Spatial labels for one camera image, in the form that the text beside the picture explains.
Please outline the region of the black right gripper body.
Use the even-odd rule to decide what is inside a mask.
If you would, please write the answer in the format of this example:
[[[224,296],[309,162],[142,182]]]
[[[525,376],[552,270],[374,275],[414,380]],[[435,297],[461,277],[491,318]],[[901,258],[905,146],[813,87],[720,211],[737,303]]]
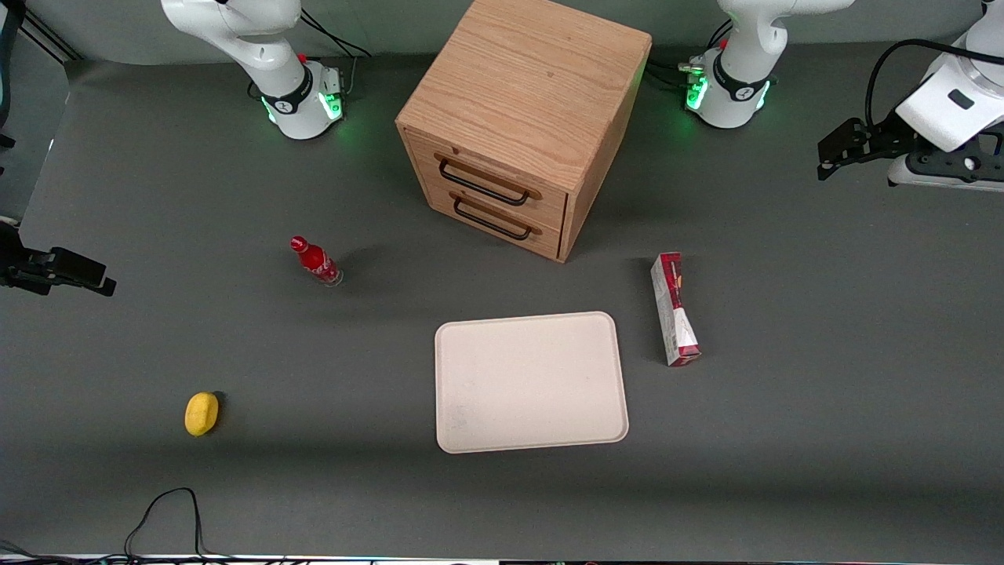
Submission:
[[[35,253],[23,246],[18,230],[1,223],[1,286],[47,296],[53,284],[44,265],[35,261]]]

